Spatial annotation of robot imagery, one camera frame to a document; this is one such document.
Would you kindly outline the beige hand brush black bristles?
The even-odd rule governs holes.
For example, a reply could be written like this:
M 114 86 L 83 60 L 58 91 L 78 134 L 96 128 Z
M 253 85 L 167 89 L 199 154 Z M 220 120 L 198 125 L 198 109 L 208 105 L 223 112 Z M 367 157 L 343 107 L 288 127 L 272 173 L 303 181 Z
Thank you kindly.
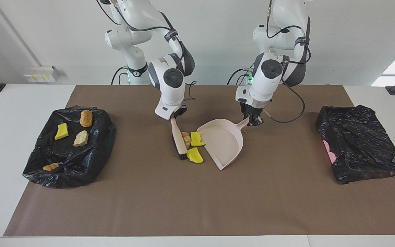
M 180 160 L 185 160 L 187 158 L 187 148 L 182 137 L 182 133 L 177 125 L 177 121 L 174 117 L 170 119 L 171 123 L 171 133 L 175 142 L 175 146 L 179 155 Z

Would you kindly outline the notched yellow sponge piece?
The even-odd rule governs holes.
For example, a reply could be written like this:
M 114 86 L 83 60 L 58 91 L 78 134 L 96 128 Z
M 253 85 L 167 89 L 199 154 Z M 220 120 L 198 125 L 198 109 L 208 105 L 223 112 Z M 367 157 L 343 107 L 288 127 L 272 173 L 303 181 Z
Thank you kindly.
M 202 134 L 200 132 L 191 132 L 191 146 L 200 147 L 206 145 L 202 140 Z

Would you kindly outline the beige plastic dustpan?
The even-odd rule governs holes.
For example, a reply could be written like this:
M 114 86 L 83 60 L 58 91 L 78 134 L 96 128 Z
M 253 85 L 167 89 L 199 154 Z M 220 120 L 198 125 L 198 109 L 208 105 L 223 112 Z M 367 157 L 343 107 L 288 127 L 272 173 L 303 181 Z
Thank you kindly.
M 219 170 L 231 164 L 241 152 L 243 147 L 241 130 L 248 123 L 248 118 L 239 123 L 220 118 L 207 122 L 196 130 L 200 133 L 207 153 Z

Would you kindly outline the brown bread nugget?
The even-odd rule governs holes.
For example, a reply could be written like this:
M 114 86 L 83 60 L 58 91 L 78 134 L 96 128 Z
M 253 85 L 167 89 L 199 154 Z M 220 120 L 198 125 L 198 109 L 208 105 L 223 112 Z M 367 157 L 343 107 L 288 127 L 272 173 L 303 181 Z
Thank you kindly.
M 79 123 L 84 128 L 89 128 L 93 125 L 93 113 L 90 110 L 83 110 L 80 115 Z

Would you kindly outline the small yellow sponge piece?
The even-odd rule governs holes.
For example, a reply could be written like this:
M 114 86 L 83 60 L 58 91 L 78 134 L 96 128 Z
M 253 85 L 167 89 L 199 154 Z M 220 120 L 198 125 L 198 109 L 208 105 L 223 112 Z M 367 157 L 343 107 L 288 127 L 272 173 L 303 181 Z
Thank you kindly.
M 57 127 L 58 129 L 56 132 L 56 136 L 54 137 L 55 140 L 60 140 L 69 136 L 67 123 L 64 122 L 62 124 L 59 124 Z

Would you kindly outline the black trash bag pink bin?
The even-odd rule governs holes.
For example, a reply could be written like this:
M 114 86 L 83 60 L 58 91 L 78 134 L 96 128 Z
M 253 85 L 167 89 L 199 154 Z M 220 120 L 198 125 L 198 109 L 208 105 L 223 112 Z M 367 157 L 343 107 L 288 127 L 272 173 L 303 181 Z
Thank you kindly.
M 323 106 L 315 126 L 340 184 L 395 177 L 395 146 L 371 108 Z

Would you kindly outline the brown table mat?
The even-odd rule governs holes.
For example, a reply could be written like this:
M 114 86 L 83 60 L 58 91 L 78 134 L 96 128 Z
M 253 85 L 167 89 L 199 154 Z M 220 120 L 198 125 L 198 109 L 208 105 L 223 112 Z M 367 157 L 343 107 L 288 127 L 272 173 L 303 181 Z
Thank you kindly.
M 93 183 L 28 183 L 4 236 L 395 235 L 395 178 L 339 184 L 315 121 L 352 107 L 342 86 L 295 90 L 306 112 L 289 124 L 244 128 L 243 149 L 218 170 L 181 161 L 152 86 L 78 85 L 67 106 L 105 110 L 117 128 Z

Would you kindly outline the white wall socket strip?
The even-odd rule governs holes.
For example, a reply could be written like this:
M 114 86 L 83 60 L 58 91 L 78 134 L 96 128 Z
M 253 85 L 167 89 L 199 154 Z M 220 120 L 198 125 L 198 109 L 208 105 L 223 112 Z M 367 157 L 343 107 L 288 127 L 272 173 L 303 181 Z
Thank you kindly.
M 55 66 L 37 66 L 26 69 L 23 72 L 23 77 L 31 83 L 55 83 L 60 76 Z

